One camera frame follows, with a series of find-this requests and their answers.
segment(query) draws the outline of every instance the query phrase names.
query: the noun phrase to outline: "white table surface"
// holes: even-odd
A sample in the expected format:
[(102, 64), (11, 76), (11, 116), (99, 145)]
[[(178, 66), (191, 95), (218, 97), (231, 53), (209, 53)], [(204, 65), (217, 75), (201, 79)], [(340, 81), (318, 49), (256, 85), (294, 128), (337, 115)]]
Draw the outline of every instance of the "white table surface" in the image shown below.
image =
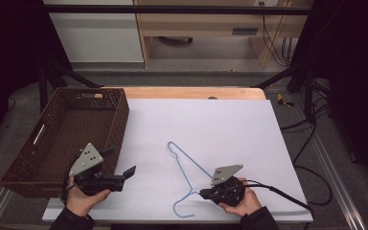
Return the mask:
[[(268, 100), (130, 99), (116, 174), (137, 166), (124, 190), (112, 193), (90, 212), (110, 222), (239, 222), (214, 202), (190, 195), (190, 188), (167, 144), (174, 141), (209, 174), (215, 168), (243, 164), (235, 176), (271, 185), (306, 203), (288, 151)], [(179, 155), (194, 191), (211, 188), (211, 178)], [(312, 221), (309, 211), (264, 188), (254, 188), (260, 202), (277, 221)], [(52, 198), (44, 220), (54, 220), (63, 204)]]

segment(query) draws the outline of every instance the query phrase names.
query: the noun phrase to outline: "wicker basket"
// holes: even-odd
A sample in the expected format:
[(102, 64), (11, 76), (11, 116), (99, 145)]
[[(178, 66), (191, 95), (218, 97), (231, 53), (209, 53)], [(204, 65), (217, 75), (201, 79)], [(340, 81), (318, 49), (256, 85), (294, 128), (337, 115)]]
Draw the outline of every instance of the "wicker basket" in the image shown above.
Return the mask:
[(116, 147), (103, 163), (114, 174), (128, 113), (124, 89), (57, 89), (0, 185), (27, 198), (58, 197), (70, 161), (88, 143)]

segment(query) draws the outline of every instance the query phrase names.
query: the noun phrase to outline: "black sleeve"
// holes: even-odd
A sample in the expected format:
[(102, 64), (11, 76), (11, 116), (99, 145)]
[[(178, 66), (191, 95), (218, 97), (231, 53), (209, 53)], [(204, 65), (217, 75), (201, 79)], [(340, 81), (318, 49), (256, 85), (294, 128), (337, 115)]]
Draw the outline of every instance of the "black sleeve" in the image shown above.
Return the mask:
[(64, 208), (50, 227), (50, 230), (92, 230), (95, 221), (91, 217), (87, 217), (79, 217), (67, 208)]
[(241, 218), (241, 226), (244, 230), (279, 230), (279, 226), (266, 207), (259, 209), (251, 215)]

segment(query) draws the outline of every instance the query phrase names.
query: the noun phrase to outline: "hand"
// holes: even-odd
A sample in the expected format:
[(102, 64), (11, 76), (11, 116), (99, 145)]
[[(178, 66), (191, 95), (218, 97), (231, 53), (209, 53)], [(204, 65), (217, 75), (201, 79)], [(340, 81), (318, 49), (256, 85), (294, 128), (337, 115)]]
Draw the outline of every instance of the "hand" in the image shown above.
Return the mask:
[[(70, 178), (70, 183), (74, 182), (74, 178)], [(86, 217), (91, 209), (99, 202), (108, 197), (111, 192), (103, 190), (102, 192), (88, 196), (83, 193), (77, 186), (68, 191), (67, 209), (79, 217)]]
[[(239, 177), (238, 180), (243, 181), (243, 184), (247, 184), (245, 178)], [(225, 203), (220, 203), (219, 207), (221, 207), (225, 213), (235, 214), (239, 217), (243, 217), (245, 214), (250, 215), (261, 209), (262, 204), (256, 196), (255, 191), (250, 188), (245, 188), (243, 200), (238, 206), (232, 207)]]

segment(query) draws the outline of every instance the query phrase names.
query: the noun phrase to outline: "floor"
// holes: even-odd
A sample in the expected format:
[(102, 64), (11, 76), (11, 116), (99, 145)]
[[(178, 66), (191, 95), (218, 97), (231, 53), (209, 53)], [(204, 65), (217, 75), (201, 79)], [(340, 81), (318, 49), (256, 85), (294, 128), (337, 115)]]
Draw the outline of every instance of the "floor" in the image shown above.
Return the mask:
[[(251, 50), (248, 39), (194, 38), (188, 44), (184, 41), (156, 39), (149, 68), (137, 65), (113, 65), (99, 71), (98, 66), (78, 65), (77, 69), (88, 79), (105, 85), (198, 85), (198, 86), (250, 86), (274, 76), (283, 70), (275, 61), (262, 69)], [(303, 120), (298, 104), (300, 95), (289, 95), (284, 86), (288, 79), (281, 80), (265, 90), (271, 100), (280, 127)], [(31, 84), (14, 92), (9, 99), (11, 109), (0, 126), (0, 178), (15, 155), (21, 149), (39, 115), (37, 84)], [(282, 93), (284, 103), (278, 103)], [(317, 108), (326, 106), (322, 96), (314, 93), (319, 100)], [(359, 218), (365, 225), (350, 226), (343, 212), (343, 200), (333, 193), (327, 205), (310, 206), (315, 211), (315, 221), (310, 229), (368, 229), (368, 170), (364, 165), (354, 164), (349, 147), (343, 141), (339, 130), (328, 110), (322, 110), (317, 119), (315, 134), (331, 158), (339, 173), (349, 198), (355, 204)], [(303, 124), (284, 132), (285, 142), (291, 159), (304, 146), (312, 127)], [(298, 159), (298, 165), (305, 166), (323, 177), (327, 177), (318, 147), (318, 142), (309, 141)], [(307, 200), (325, 202), (329, 197), (327, 186), (311, 173), (296, 169)], [(6, 210), (0, 218), (0, 229), (47, 229), (50, 223), (42, 222), (47, 200), (26, 199), (12, 195)], [(100, 224), (109, 229), (108, 224)], [(282, 225), (282, 229), (302, 229), (296, 225)]]

